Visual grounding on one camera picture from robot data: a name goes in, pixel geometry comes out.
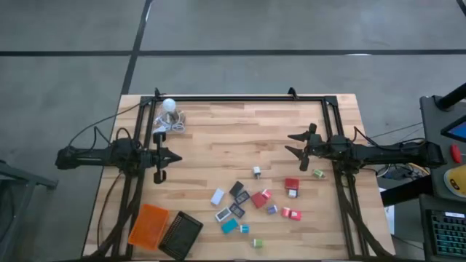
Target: wooden tabletop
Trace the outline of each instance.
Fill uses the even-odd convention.
[[[356,97],[353,94],[336,96],[345,135],[352,137],[354,126],[363,130]],[[140,95],[122,96],[119,111],[139,103],[139,100]],[[186,133],[167,135],[164,146],[181,155],[183,160],[165,169],[167,180],[159,185],[153,182],[155,169],[146,171],[141,204],[156,205],[170,211],[165,230],[180,210],[204,223],[186,259],[348,257],[330,161],[311,157],[309,171],[301,172],[298,159],[284,148],[286,145],[303,148],[304,143],[291,140],[287,135],[302,133],[311,122],[317,124],[317,133],[326,140],[320,102],[182,102],[178,103],[178,108],[186,115]],[[114,133],[119,127],[133,133],[137,112],[135,108],[118,116]],[[358,138],[356,143],[365,141]],[[261,168],[260,180],[253,177],[254,166]],[[314,178],[311,175],[313,169],[323,170],[326,177],[321,180]],[[98,217],[105,195],[117,175],[116,168],[106,167],[103,171],[83,255],[90,254],[97,247]],[[301,181],[297,199],[287,197],[285,178],[299,178]],[[292,221],[280,214],[268,215],[265,207],[257,210],[248,200],[241,205],[246,214],[237,220],[240,224],[250,225],[250,233],[234,231],[223,234],[222,223],[217,222],[214,215],[233,203],[228,191],[236,181],[244,184],[250,195],[269,189],[272,198],[267,205],[300,210],[301,221]],[[122,188],[123,179],[120,179],[103,214],[100,239],[104,239],[114,226]],[[210,203],[210,198],[217,188],[226,194],[216,207]],[[361,170],[356,176],[356,188],[364,222],[382,246],[395,253],[374,173]],[[250,242],[254,238],[262,239],[264,247],[252,248]],[[354,228],[353,239],[358,246]],[[121,250],[125,250],[125,240]],[[133,258],[170,259],[159,250],[149,251],[141,247],[135,247]]]

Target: orange container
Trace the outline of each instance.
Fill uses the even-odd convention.
[[[128,242],[148,250],[157,250],[167,219],[168,210],[144,204],[139,211]]]

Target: keyboard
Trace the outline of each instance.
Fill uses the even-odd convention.
[[[466,215],[437,210],[427,212],[433,231],[433,252],[436,255],[466,258]]]

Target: small object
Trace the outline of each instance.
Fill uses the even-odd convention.
[[[290,189],[288,190],[288,197],[289,198],[296,198],[298,196],[298,191]]]
[[[450,153],[451,153],[451,158],[453,158],[453,161],[456,163],[461,163],[461,151],[459,150],[459,146],[452,144],[450,146]]]
[[[243,224],[240,226],[241,233],[249,233],[249,225]]]
[[[322,170],[314,170],[314,176],[316,178],[324,178],[325,177]]]
[[[234,184],[232,189],[230,189],[230,194],[233,197],[237,196],[240,193],[242,187],[243,187],[243,185],[241,184],[241,182],[236,181],[236,183]]]
[[[286,218],[289,218],[290,217],[290,211],[291,209],[288,208],[288,207],[284,207],[282,209],[282,216],[286,217]]]
[[[265,189],[262,191],[262,196],[264,196],[266,199],[269,199],[272,196],[272,193],[270,193],[270,191]]]
[[[228,209],[228,207],[225,207],[220,212],[216,213],[217,221],[221,222],[223,219],[227,218],[231,214],[232,212]]]
[[[224,197],[225,192],[223,192],[221,189],[217,188],[216,192],[213,194],[212,199],[210,202],[214,205],[218,205],[221,201],[221,198]]]
[[[267,212],[269,213],[269,215],[275,214],[277,211],[278,209],[276,205],[272,205],[267,208]]]
[[[256,179],[259,179],[259,177],[261,176],[261,168],[253,167],[253,173]]]
[[[236,203],[233,203],[232,206],[230,206],[229,209],[238,218],[241,218],[245,214],[245,211],[239,205],[237,205]]]
[[[131,230],[128,242],[147,250],[157,250],[167,219],[168,210],[144,204]]]
[[[299,189],[299,180],[294,178],[285,178],[285,188],[286,189]]]
[[[250,199],[253,201],[256,208],[261,208],[267,202],[267,199],[265,199],[260,192],[255,193]]]
[[[248,200],[249,198],[249,194],[246,191],[243,191],[234,199],[234,201],[237,204],[241,205],[244,201]]]
[[[252,244],[254,248],[261,248],[264,245],[262,239],[253,239]]]
[[[183,261],[204,225],[183,212],[171,223],[159,249],[177,261]]]
[[[291,210],[290,219],[301,221],[301,211]]]
[[[233,229],[237,227],[238,227],[238,222],[236,222],[236,220],[232,218],[221,227],[221,230],[225,234],[228,234],[229,232],[231,232]]]

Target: black floor stripe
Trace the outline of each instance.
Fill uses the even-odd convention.
[[[466,55],[466,49],[348,49],[348,50],[166,50],[140,51],[147,57],[267,56],[267,55]]]
[[[463,14],[466,16],[466,4],[463,0],[457,0],[459,8],[463,11]]]
[[[141,48],[141,43],[143,41],[144,30],[146,29],[147,17],[149,16],[149,11],[151,9],[152,0],[146,0],[144,4],[143,13],[141,14],[141,20],[139,22],[138,33],[136,34],[136,39],[134,40],[133,51],[131,54],[130,62],[128,63],[128,68],[125,74],[125,80],[123,81],[123,87],[121,94],[127,95],[130,91],[131,81],[133,80],[134,69],[136,67],[136,61],[138,60],[139,49]]]
[[[0,51],[0,57],[100,57],[131,54],[131,51]]]

